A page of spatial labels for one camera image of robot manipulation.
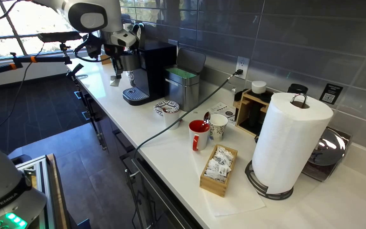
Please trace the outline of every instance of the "dark tile floor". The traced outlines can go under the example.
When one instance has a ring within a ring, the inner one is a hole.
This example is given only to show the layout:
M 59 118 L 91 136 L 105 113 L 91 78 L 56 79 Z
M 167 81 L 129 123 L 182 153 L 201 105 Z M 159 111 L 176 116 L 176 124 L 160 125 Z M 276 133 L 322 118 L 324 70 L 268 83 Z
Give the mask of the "dark tile floor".
M 92 229 L 133 228 L 135 206 L 118 152 L 103 151 L 90 124 L 20 147 L 9 157 L 51 153 L 56 156 L 67 210 L 76 223 L 88 218 Z
M 0 89 L 0 123 L 12 109 L 19 86 Z M 81 126 L 88 121 L 81 112 L 74 83 L 56 77 L 22 86 L 12 116 L 0 127 L 0 150 L 8 154 L 23 145 Z

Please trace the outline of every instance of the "gray tile wall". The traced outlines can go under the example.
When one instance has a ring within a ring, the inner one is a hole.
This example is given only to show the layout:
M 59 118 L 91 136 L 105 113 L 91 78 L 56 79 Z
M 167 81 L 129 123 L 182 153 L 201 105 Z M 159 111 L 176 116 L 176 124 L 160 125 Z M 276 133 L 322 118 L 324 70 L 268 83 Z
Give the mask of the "gray tile wall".
M 203 80 L 221 84 L 238 56 L 249 58 L 247 79 L 277 91 L 304 84 L 319 98 L 326 84 L 344 87 L 331 126 L 366 147 L 366 0 L 121 0 L 122 12 L 149 36 L 179 41 L 207 55 Z

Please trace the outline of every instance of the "spoon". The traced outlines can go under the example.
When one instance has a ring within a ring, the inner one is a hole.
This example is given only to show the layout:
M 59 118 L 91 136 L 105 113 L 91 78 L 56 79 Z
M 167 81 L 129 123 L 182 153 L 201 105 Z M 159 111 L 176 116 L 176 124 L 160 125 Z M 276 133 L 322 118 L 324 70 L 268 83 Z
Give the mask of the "spoon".
M 206 112 L 204 114 L 204 118 L 203 118 L 204 122 L 203 124 L 200 126 L 200 129 L 203 129 L 204 128 L 204 125 L 205 124 L 208 124 L 210 122 L 210 113 L 209 112 Z

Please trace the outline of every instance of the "wooden organizer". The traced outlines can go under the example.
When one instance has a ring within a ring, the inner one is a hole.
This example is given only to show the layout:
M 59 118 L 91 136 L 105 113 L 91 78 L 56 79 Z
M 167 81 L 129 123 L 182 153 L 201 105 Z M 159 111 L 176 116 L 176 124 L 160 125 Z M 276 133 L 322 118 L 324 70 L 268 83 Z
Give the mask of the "wooden organizer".
M 263 120 L 265 119 L 266 112 L 268 111 L 269 103 L 262 101 L 260 98 L 254 97 L 248 92 L 251 89 L 246 90 L 242 93 L 242 97 L 240 101 L 234 101 L 233 106 L 238 108 L 238 115 L 237 115 L 237 123 L 235 124 L 236 127 L 250 133 L 253 136 L 256 136 L 260 133 L 262 129 Z M 250 127 L 248 125 L 248 117 L 251 110 L 251 106 L 256 103 L 260 103 L 262 108 L 260 110 L 260 118 L 258 120 L 257 125 Z
M 233 161 L 231 162 L 231 171 L 228 173 L 228 176 L 227 176 L 227 179 L 225 180 L 225 183 L 221 183 L 221 182 L 218 182 L 218 181 L 215 181 L 209 177 L 206 177 L 204 175 L 204 173 L 206 172 L 206 169 L 207 169 L 207 166 L 208 166 L 208 163 L 209 161 L 214 157 L 215 155 L 215 152 L 217 151 L 217 147 L 218 146 L 221 146 L 221 147 L 224 147 L 225 149 L 227 149 L 228 151 L 230 151 L 232 153 L 232 155 L 234 155 L 234 158 L 233 158 Z M 234 170 L 234 165 L 235 165 L 235 160 L 237 159 L 237 154 L 238 154 L 238 151 L 236 151 L 235 149 L 231 149 L 231 148 L 228 148 L 226 146 L 223 146 L 223 145 L 219 145 L 219 144 L 216 144 L 211 155 L 210 155 L 210 158 L 208 159 L 207 161 L 207 164 L 206 166 L 204 167 L 203 169 L 203 172 L 200 176 L 200 187 L 207 190 L 207 191 L 210 191 L 220 197 L 224 197 L 225 196 L 225 192 L 227 190 L 227 187 L 228 187 L 228 182 L 230 181 L 230 178 L 231 178 L 231 174 Z

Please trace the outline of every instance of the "coffee maker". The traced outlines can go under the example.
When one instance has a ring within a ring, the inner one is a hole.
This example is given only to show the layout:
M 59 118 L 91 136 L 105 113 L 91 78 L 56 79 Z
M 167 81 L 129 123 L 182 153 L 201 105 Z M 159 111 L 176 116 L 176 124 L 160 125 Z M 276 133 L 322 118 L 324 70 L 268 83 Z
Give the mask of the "coffee maker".
M 176 64 L 175 45 L 156 40 L 146 40 L 138 51 L 140 68 L 133 71 L 135 87 L 122 92 L 124 100 L 139 106 L 165 96 L 164 67 Z

